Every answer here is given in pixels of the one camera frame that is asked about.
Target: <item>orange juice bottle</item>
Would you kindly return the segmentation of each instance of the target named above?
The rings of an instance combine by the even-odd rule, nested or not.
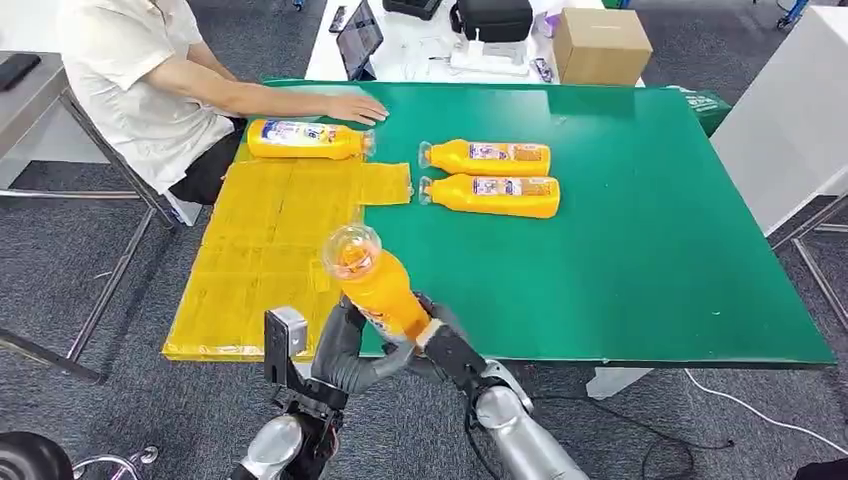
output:
[[[559,208],[559,182],[551,177],[421,177],[418,199],[461,212],[551,218]]]
[[[418,165],[471,175],[545,176],[551,169],[551,149],[538,143],[421,142]]]
[[[331,158],[374,154],[374,131],[344,125],[259,119],[247,129],[247,146],[255,157]]]
[[[346,225],[324,245],[324,267],[380,335],[392,342],[414,342],[430,316],[409,288],[400,261],[382,249],[377,232],[361,224]]]

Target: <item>green bag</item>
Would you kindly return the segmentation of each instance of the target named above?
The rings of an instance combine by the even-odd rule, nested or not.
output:
[[[701,128],[709,137],[721,125],[724,117],[730,113],[733,108],[729,103],[725,102],[718,96],[717,93],[710,90],[693,91],[687,90],[677,85],[669,85],[667,88],[676,88],[686,97],[686,101],[701,122]]]

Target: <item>yellow plastic sheet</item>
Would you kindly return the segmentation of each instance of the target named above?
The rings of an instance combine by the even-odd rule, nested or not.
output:
[[[323,242],[360,205],[408,203],[409,165],[254,159],[244,145],[215,205],[162,353],[171,360],[261,361],[264,312],[289,305],[309,322],[307,352],[340,289]]]

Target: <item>white shirt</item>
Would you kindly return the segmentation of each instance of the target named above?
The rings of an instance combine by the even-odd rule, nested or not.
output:
[[[186,0],[62,0],[58,34],[68,81],[103,137],[159,193],[232,122],[212,107],[148,85],[169,57],[203,38]]]

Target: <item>man's arm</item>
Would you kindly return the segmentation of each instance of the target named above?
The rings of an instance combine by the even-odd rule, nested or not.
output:
[[[385,120],[388,115],[385,107],[368,96],[295,93],[228,80],[203,65],[173,56],[151,70],[143,81],[161,90],[196,98],[242,115],[327,115],[365,125],[374,125],[376,120]]]
[[[218,57],[212,53],[212,50],[206,42],[191,45],[188,48],[188,59],[198,65],[203,65],[227,80],[233,82],[238,81],[235,75],[233,75],[229,70],[227,70],[227,67],[223,66],[221,62],[218,61]]]

